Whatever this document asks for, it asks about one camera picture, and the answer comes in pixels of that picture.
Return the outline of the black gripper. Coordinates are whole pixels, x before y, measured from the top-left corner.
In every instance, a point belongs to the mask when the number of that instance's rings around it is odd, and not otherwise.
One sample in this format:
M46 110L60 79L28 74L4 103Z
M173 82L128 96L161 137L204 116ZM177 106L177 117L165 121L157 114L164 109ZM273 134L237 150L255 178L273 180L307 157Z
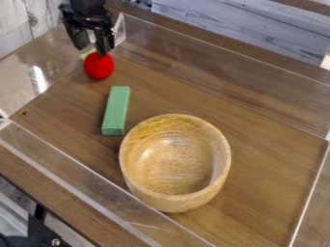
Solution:
M105 9L104 3L61 3L58 5L65 31L73 46L82 50L90 43L88 31L102 26L102 18L112 15ZM114 37L110 29L93 29L94 48L100 56L104 56L114 47Z

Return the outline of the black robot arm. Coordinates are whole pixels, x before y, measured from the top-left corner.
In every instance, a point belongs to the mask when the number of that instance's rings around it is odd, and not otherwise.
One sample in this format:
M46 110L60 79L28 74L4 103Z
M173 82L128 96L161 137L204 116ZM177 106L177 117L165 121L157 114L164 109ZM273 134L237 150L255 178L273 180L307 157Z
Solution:
M100 56L114 47L112 15L104 5L105 0L68 0L57 6L73 46L82 50L90 44L88 31L92 31L93 46Z

